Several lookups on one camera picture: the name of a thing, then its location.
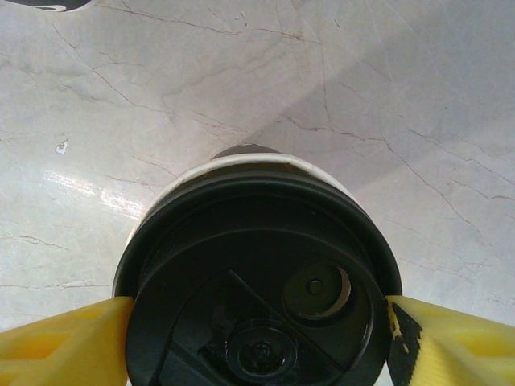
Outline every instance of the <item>white marble surface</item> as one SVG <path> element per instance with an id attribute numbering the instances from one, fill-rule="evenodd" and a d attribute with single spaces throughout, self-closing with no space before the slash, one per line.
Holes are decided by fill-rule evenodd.
<path id="1" fill-rule="evenodd" d="M 406 295 L 513 323 L 514 19 L 513 0 L 0 3 L 0 330 L 107 298 L 143 208 L 243 141 L 345 184 Z"/>

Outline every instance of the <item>white speck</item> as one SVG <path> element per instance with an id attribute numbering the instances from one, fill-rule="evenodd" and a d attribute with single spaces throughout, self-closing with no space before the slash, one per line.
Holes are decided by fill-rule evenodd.
<path id="1" fill-rule="evenodd" d="M 68 148 L 68 139 L 57 145 L 56 153 L 64 154 L 66 153 L 66 149 Z"/>

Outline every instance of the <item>black object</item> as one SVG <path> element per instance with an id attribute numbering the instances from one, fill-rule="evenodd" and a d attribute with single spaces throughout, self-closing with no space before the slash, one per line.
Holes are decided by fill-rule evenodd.
<path id="1" fill-rule="evenodd" d="M 41 10 L 69 12 L 89 6 L 94 0 L 7 0 L 23 6 L 32 6 Z"/>
<path id="2" fill-rule="evenodd" d="M 114 294 L 136 298 L 133 386 L 371 385 L 398 267 L 365 212 L 287 165 L 211 171 L 163 197 Z"/>

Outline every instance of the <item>marble floor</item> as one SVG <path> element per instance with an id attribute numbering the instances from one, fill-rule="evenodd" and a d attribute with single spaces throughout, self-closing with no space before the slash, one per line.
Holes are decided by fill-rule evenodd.
<path id="1" fill-rule="evenodd" d="M 109 297 L 145 206 L 241 142 L 337 177 L 405 295 L 513 323 L 514 19 L 513 0 L 0 2 L 0 330 Z"/>

